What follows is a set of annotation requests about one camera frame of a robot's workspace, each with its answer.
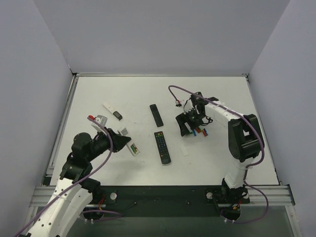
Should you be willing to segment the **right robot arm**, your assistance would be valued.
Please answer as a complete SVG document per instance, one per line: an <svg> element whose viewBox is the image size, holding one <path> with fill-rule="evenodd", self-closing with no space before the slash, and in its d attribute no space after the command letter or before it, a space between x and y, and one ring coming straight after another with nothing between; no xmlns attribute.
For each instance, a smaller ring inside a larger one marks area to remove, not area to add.
<svg viewBox="0 0 316 237"><path fill-rule="evenodd" d="M222 181L226 196L244 193L247 171L254 159L264 152L264 141L257 117L244 115L223 105L217 98L202 99L197 92L189 98L192 108L176 117L182 137L214 121L228 130L228 148L232 155L229 171Z"/></svg>

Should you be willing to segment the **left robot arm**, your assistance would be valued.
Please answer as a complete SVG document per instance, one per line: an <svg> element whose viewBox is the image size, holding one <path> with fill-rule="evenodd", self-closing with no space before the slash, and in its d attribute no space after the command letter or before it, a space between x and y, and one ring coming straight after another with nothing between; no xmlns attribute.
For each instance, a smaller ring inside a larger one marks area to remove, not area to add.
<svg viewBox="0 0 316 237"><path fill-rule="evenodd" d="M77 134L49 202L17 236L65 237L84 208L103 198L100 182L90 178L95 173L91 162L105 151L119 152L130 141L110 128L101 129L95 138Z"/></svg>

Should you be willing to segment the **white remote control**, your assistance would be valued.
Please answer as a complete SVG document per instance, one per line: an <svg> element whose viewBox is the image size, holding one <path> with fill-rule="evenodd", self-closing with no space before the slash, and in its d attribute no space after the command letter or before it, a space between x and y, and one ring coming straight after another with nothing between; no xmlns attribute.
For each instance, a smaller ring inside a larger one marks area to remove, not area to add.
<svg viewBox="0 0 316 237"><path fill-rule="evenodd" d="M122 136L131 137L131 135L130 135L130 133L129 133L129 131L127 130L126 127L121 127L120 129L118 129L118 133L119 133L120 135L122 135ZM130 148L131 145L133 145L133 146L136 148L136 151L137 151L136 154L134 154L133 151L131 150L131 148ZM131 153L134 157L137 156L137 155L140 153L138 147L137 147L136 144L133 142L133 140L130 140L130 141L127 143L126 147L128 148L128 150L130 151L130 153Z"/></svg>

